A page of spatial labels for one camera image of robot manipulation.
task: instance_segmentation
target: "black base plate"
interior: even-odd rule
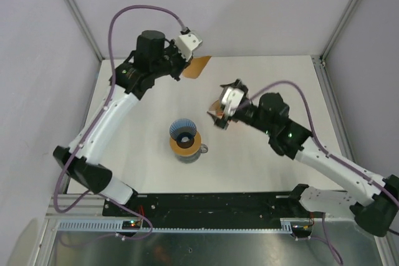
[[[290,193],[139,194],[125,206],[137,212],[142,206],[156,228],[279,229],[280,218],[309,217],[298,201],[287,198]],[[102,214],[132,218],[108,201]]]

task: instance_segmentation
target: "metal frame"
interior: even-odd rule
[[[334,94],[333,86],[329,79],[326,64],[322,61],[321,57],[317,56],[312,56],[312,61],[341,152],[346,158],[356,162],[355,157],[353,157],[352,147],[346,133],[347,131],[345,130],[344,121]],[[387,234],[384,238],[374,237],[374,239],[381,256],[382,264],[384,266],[399,265],[399,254],[391,234]]]
[[[42,247],[42,242],[44,239],[44,235],[46,233],[46,229],[47,229],[47,225],[48,225],[49,221],[47,219],[44,220],[44,223],[42,225],[42,229],[41,232],[36,240],[35,246],[34,246],[34,251],[31,254],[31,258],[29,259],[28,265],[34,265],[35,262],[37,261],[37,258],[39,256],[39,251]]]
[[[329,41],[325,45],[324,50],[321,54],[321,59],[323,61],[325,61],[327,56],[329,56],[331,49],[338,41],[338,38],[340,37],[343,29],[345,28],[345,25],[348,23],[350,17],[353,16],[353,13],[356,11],[356,8],[358,7],[360,2],[361,0],[349,0],[347,6],[344,9],[344,13],[341,15],[341,18],[339,19],[337,26],[332,32]]]
[[[89,43],[89,46],[92,49],[94,55],[99,60],[99,62],[101,62],[104,59],[104,57],[101,54],[100,48],[98,47],[95,39],[93,38],[93,35],[84,19],[82,13],[80,12],[78,6],[76,5],[76,1],[75,0],[64,0],[64,1],[68,7],[70,13],[72,14],[72,17],[74,17],[76,24],[78,25],[79,29],[82,31],[83,36]]]
[[[69,207],[80,194],[60,194],[58,205],[61,209]],[[65,214],[59,214],[54,209],[53,200],[50,200],[46,219],[110,219],[102,215],[104,198],[93,194],[86,195],[73,209]]]
[[[137,217],[131,219],[64,219],[59,222],[58,232],[137,232],[138,229],[122,229],[124,221],[134,220],[137,221]],[[142,228],[140,232],[149,232],[149,228]],[[207,233],[210,229],[194,229],[190,233]],[[258,229],[258,230],[227,230],[227,229],[216,229],[211,230],[213,234],[236,234],[238,231],[241,234],[292,234],[291,222],[287,220],[281,220],[281,229]],[[153,229],[154,233],[187,233],[185,229]]]
[[[32,260],[30,265],[48,266],[55,237],[57,235],[58,224],[59,221],[57,219],[46,219],[46,222],[43,225],[44,234],[39,244],[39,251],[36,259]]]

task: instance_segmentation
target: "metal floor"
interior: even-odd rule
[[[344,265],[382,265],[374,237],[360,232],[352,222],[329,222],[327,227]],[[79,244],[104,233],[59,234],[65,243]],[[316,223],[313,235],[324,236],[321,223]],[[154,233],[136,241],[108,237],[76,249],[55,244],[51,266],[337,265],[325,244],[317,240],[296,242],[287,234]]]

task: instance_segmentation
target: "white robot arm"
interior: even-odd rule
[[[216,126],[226,129],[230,121],[244,122],[269,135],[269,144],[278,155],[318,170],[346,190],[319,190],[300,184],[290,196],[302,207],[310,212],[352,218],[367,232],[379,237],[387,233],[398,212],[397,204],[387,196],[387,192],[398,199],[399,178],[394,175],[384,178],[340,154],[330,152],[314,132],[289,118],[289,106],[280,94],[265,93],[260,97],[259,105],[255,106],[246,97],[248,88],[240,79],[222,87],[224,90],[219,98],[222,117],[208,113]]]
[[[67,174],[93,193],[125,204],[137,192],[99,164],[102,153],[126,114],[141,100],[144,93],[161,76],[171,75],[179,81],[182,71],[190,65],[193,51],[202,44],[201,37],[189,29],[173,39],[165,48],[165,35],[144,31],[137,39],[137,49],[116,68],[116,84],[111,100],[105,105],[109,86],[93,119],[87,123],[68,148],[58,146],[53,156],[63,168],[78,147]],[[94,118],[104,110],[96,125]]]

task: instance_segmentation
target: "purple cable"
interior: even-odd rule
[[[318,240],[318,241],[321,241],[321,242],[323,242],[325,245],[328,245],[328,241],[327,240],[325,240],[325,239],[323,239],[323,238],[321,238],[321,237],[317,237],[317,236],[311,236],[310,238],[306,238],[306,237],[304,237],[304,238],[297,238],[295,235],[292,235],[294,238],[296,238],[296,241],[308,241],[308,240]],[[331,247],[332,247],[332,256],[333,256],[333,258],[335,259],[335,261],[337,261],[337,263],[339,264],[339,265],[343,265],[344,264],[344,260],[342,260],[342,257],[341,257],[341,255],[339,254],[339,252],[338,252],[338,250],[333,246],[333,245],[331,245]]]
[[[139,4],[139,5],[135,5],[135,6],[128,6],[128,7],[125,7],[124,9],[121,9],[120,11],[118,11],[118,12],[116,13],[116,15],[114,15],[114,17],[112,18],[111,23],[110,23],[110,27],[109,27],[109,30],[108,30],[108,51],[109,51],[109,56],[110,56],[110,61],[111,61],[112,77],[111,77],[111,88],[110,88],[110,92],[109,92],[107,98],[105,99],[105,103],[104,103],[104,106],[105,106],[105,107],[106,107],[106,106],[109,104],[109,102],[111,101],[111,98],[112,98],[112,95],[113,95],[113,91],[115,90],[115,83],[116,83],[115,62],[113,61],[113,52],[112,52],[112,31],[113,31],[113,25],[115,24],[115,21],[117,20],[117,18],[118,18],[120,15],[122,15],[124,12],[130,11],[130,10],[132,10],[132,9],[153,9],[153,10],[156,10],[156,11],[165,12],[165,13],[167,13],[167,14],[173,16],[173,17],[177,20],[177,22],[178,22],[179,25],[181,26],[181,30],[182,30],[182,31],[184,31],[184,30],[186,29],[186,27],[185,27],[185,25],[183,24],[183,22],[180,20],[180,18],[179,18],[174,12],[169,11],[168,9],[164,9],[164,8],[162,8],[162,7],[158,7],[158,6],[147,6],[147,5],[144,5],[144,4],[142,4],[142,5]],[[100,112],[95,116],[93,122],[90,124],[90,126],[87,128],[86,132],[83,134],[82,138],[80,139],[79,145],[82,145],[82,144],[85,142],[85,140],[86,140],[86,138],[88,137],[88,135],[92,132],[92,130],[94,129],[94,127],[96,126],[96,124],[97,124],[97,123],[99,122],[99,120],[101,119],[101,116],[103,115],[104,111],[105,111],[104,109],[103,109],[103,110],[100,110]],[[78,203],[86,194],[88,194],[88,193],[90,192],[89,190],[87,190],[87,191],[85,191],[84,193],[82,193],[82,194],[76,199],[76,201],[74,201],[69,207],[67,207],[67,208],[65,208],[65,209],[61,209],[61,208],[59,207],[59,204],[58,204],[58,190],[60,189],[60,185],[61,185],[61,182],[62,182],[62,178],[63,178],[64,175],[66,174],[66,172],[67,172],[67,170],[68,170],[68,167],[70,166],[72,160],[75,158],[77,152],[78,152],[79,149],[80,149],[80,148],[79,148],[79,145],[78,145],[78,146],[73,150],[73,152],[71,153],[69,159],[67,160],[66,164],[65,164],[64,167],[62,168],[62,171],[61,171],[61,173],[60,173],[60,176],[58,177],[58,180],[57,180],[57,184],[55,185],[54,194],[53,194],[53,203],[54,203],[54,209],[55,209],[58,213],[66,213],[66,212],[70,211],[73,207],[75,207],[75,206],[77,205],[77,203]],[[121,209],[123,209],[123,210],[125,210],[125,211],[127,211],[127,212],[129,212],[129,213],[132,213],[132,214],[135,215],[135,216],[138,216],[138,217],[143,218],[143,219],[148,223],[148,225],[150,226],[150,231],[149,231],[147,234],[142,235],[142,236],[140,236],[140,237],[136,237],[136,238],[133,238],[133,237],[125,237],[126,239],[137,240],[137,239],[145,238],[146,236],[148,236],[148,235],[151,234],[151,232],[152,232],[152,230],[153,230],[153,226],[152,226],[152,223],[151,223],[146,217],[143,217],[143,216],[141,216],[139,213],[136,213],[136,212],[134,212],[134,211],[132,211],[132,210],[130,210],[130,209],[124,207],[123,205],[121,205],[121,204],[115,202],[114,200],[111,200],[111,199],[110,199],[110,201],[113,202],[114,204],[116,204],[119,208],[121,208]]]
[[[115,232],[115,233],[109,233],[109,234],[104,234],[104,235],[98,236],[97,238],[94,238],[94,239],[92,239],[92,240],[90,240],[90,241],[88,241],[88,242],[84,242],[84,243],[80,243],[80,244],[72,244],[72,245],[70,245],[70,244],[65,244],[64,241],[62,241],[62,239],[61,239],[61,238],[62,238],[62,235],[60,235],[60,236],[57,238],[57,240],[60,242],[60,244],[63,245],[63,246],[65,246],[65,247],[69,247],[69,248],[77,248],[77,247],[82,247],[82,246],[90,245],[91,243],[93,243],[93,242],[95,242],[95,241],[97,241],[97,240],[106,238],[106,237],[111,237],[111,236],[122,236],[122,238],[127,239],[127,240],[141,240],[141,239],[144,239],[144,238],[148,237],[148,236],[152,233],[153,226],[152,226],[151,221],[150,221],[148,218],[146,218],[145,216],[142,216],[142,215],[140,215],[140,214],[138,214],[138,213],[136,213],[136,212],[130,210],[129,208],[126,208],[125,206],[123,206],[123,205],[121,205],[121,204],[115,202],[113,199],[109,199],[109,201],[112,202],[113,204],[117,205],[119,208],[121,208],[121,209],[123,209],[123,210],[125,210],[125,211],[127,211],[127,212],[129,212],[129,213],[131,213],[131,214],[133,214],[133,215],[135,215],[135,216],[138,216],[138,217],[142,218],[142,219],[150,226],[150,230],[149,230],[147,233],[145,233],[144,235],[140,235],[140,236],[134,235],[133,237],[128,237],[128,236],[124,236],[124,235],[117,235],[117,234],[118,234],[117,232]]]
[[[305,98],[305,95],[303,93],[303,91],[300,89],[300,87],[295,84],[294,82],[291,82],[289,80],[280,80],[280,81],[276,81],[272,84],[269,84],[268,86],[262,88],[260,91],[258,91],[255,95],[253,95],[249,100],[245,101],[243,104],[239,105],[237,107],[237,110],[242,109],[246,106],[248,106],[250,104],[250,102],[252,100],[254,100],[255,98],[257,98],[258,96],[260,96],[261,94],[263,94],[264,92],[268,91],[269,89],[271,89],[272,87],[275,87],[276,85],[280,85],[280,84],[288,84],[291,85],[292,87],[294,87],[300,94],[300,97],[302,98],[302,101],[304,102],[305,105],[305,109],[306,109],[306,114],[307,114],[307,118],[309,119],[309,125],[310,125],[310,130],[312,131],[313,134],[313,140],[315,141],[316,145],[319,147],[319,149],[321,150],[321,152],[323,152],[324,154],[328,155],[330,154],[322,145],[322,143],[319,140],[319,137],[317,136],[317,133],[315,131],[314,128],[314,124],[313,124],[313,119],[312,119],[312,115],[310,114],[310,109],[309,109],[309,104],[307,103],[307,100]],[[379,185],[377,182],[373,181],[369,176],[367,176],[366,174],[364,174],[363,172],[357,170],[356,168],[354,168],[352,165],[350,165],[349,163],[345,162],[344,160],[340,159],[339,157],[336,157],[336,155],[334,154],[330,154],[330,158],[332,158],[333,160],[335,160],[336,162],[340,163],[341,165],[345,166],[346,168],[350,169],[351,171],[353,171],[355,174],[361,176],[362,178],[364,178],[364,180],[366,180],[367,182],[371,182],[375,187],[377,187],[379,190],[381,190],[381,192],[385,193],[394,203],[395,205],[398,206],[399,208],[399,201],[389,192],[387,191],[383,186]]]
[[[324,236],[325,236],[325,243],[329,246],[331,254],[334,257],[334,260],[337,261],[337,263],[339,265],[343,265],[344,261],[342,260],[341,255],[338,253],[338,251],[335,249],[335,247],[332,246],[332,244],[331,244],[329,233],[327,232],[327,228],[325,226],[325,213],[323,213],[322,226],[323,226],[323,231],[324,231]]]

